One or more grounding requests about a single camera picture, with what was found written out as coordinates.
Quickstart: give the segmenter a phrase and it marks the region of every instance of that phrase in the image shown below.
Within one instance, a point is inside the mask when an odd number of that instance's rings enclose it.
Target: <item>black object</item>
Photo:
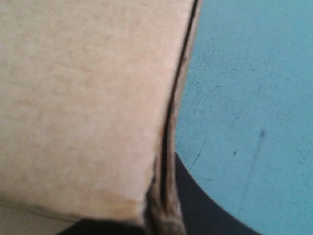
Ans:
[[[198,186],[176,155],[176,182],[188,235],[258,235],[219,207]],[[135,226],[81,220],[58,235],[145,235]]]
[[[219,207],[198,186],[176,155],[176,182],[188,235],[258,235]]]

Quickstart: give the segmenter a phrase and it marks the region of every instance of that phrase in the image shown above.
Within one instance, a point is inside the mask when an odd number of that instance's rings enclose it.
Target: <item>scratch mark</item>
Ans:
[[[297,150],[297,152],[300,154],[300,156],[304,159],[304,160],[306,160],[307,159],[307,157],[302,153],[302,151],[300,150],[300,149],[296,149]]]
[[[262,129],[259,133],[259,138],[258,138],[255,152],[253,154],[252,163],[250,165],[250,169],[249,169],[249,172],[248,172],[248,175],[246,178],[246,182],[245,182],[242,194],[241,194],[240,203],[239,203],[239,207],[238,207],[238,216],[241,215],[241,211],[242,211],[243,205],[244,205],[245,200],[246,200],[246,193],[249,190],[251,177],[252,177],[253,172],[255,171],[255,166],[259,160],[261,147],[263,145],[265,137],[266,137],[266,130]]]
[[[201,99],[201,101],[199,102],[199,104],[197,105],[195,114],[192,117],[192,120],[194,120],[194,117],[197,115],[198,111],[199,111],[199,107],[201,106],[202,102],[204,101],[204,99],[206,98],[206,95],[203,96],[203,98]]]
[[[201,147],[201,149],[200,149],[199,153],[197,154],[196,159],[195,159],[195,160],[194,160],[194,162],[191,164],[191,167],[189,167],[189,169],[188,169],[188,170],[191,170],[191,168],[194,166],[194,164],[196,163],[196,161],[197,161],[197,160],[198,160],[198,158],[200,157],[201,152],[202,152],[202,150],[203,150],[203,148],[204,148],[204,146],[205,146],[206,142],[207,142],[207,139],[205,140],[205,142],[204,142],[204,144],[202,145],[202,147]]]
[[[245,110],[245,108],[249,105],[249,103],[253,100],[254,97],[256,97],[261,89],[262,89],[263,85],[260,85],[254,92],[252,95],[250,95],[250,97],[248,98],[248,100],[245,102],[245,104],[240,108],[239,112],[235,114],[235,117],[234,117],[234,120],[233,122],[231,123],[231,128],[233,129],[236,122],[238,121],[238,119],[240,118],[241,116],[241,113]]]

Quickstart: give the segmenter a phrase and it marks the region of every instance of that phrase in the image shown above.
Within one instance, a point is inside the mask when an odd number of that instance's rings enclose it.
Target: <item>light blue background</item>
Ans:
[[[204,0],[177,152],[247,225],[313,235],[312,0]]]

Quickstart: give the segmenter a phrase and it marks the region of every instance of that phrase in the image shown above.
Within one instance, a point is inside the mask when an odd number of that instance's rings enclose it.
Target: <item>blue floor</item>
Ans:
[[[242,222],[313,235],[312,0],[204,0],[176,145]]]

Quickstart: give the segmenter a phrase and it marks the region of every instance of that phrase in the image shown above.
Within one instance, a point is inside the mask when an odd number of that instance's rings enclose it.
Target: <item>brown cardboard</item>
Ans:
[[[2,203],[144,224],[196,2],[0,2]]]

